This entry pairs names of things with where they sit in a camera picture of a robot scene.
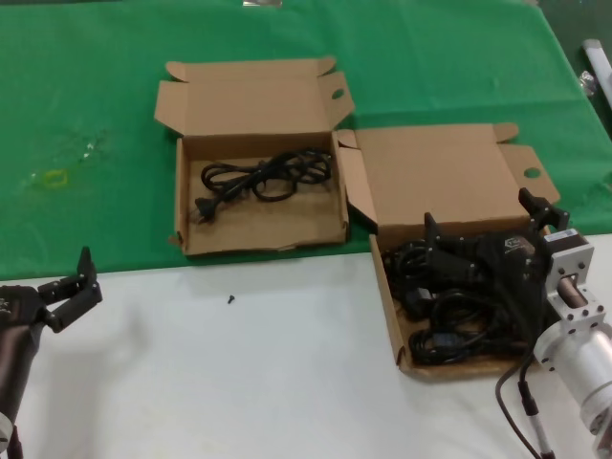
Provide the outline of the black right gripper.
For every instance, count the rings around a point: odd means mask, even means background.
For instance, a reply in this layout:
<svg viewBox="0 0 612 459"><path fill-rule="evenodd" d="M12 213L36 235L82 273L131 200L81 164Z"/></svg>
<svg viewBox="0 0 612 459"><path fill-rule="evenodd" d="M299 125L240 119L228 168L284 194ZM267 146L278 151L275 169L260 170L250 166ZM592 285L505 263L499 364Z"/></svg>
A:
<svg viewBox="0 0 612 459"><path fill-rule="evenodd" d="M530 216L529 229L541 232L552 226L568 228L570 215L546 198L534 196L526 187L518 201ZM525 231L489 231L479 236L448 236L441 233L426 212L426 264L439 274L465 283L480 278L478 262L492 282L493 291L525 336L539 336L546 322L544 262L536 238Z"/></svg>

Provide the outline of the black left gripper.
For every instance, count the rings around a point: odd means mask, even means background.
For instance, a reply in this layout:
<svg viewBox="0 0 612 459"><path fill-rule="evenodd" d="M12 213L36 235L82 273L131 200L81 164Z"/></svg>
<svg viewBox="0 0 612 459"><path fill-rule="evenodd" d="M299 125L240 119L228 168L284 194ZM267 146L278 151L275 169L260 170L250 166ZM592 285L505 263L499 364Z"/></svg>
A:
<svg viewBox="0 0 612 459"><path fill-rule="evenodd" d="M62 305L47 314L46 304ZM60 333L102 302L97 270L91 251L83 247L74 274L46 283L37 289L26 286L1 287L1 330L47 325Z"/></svg>

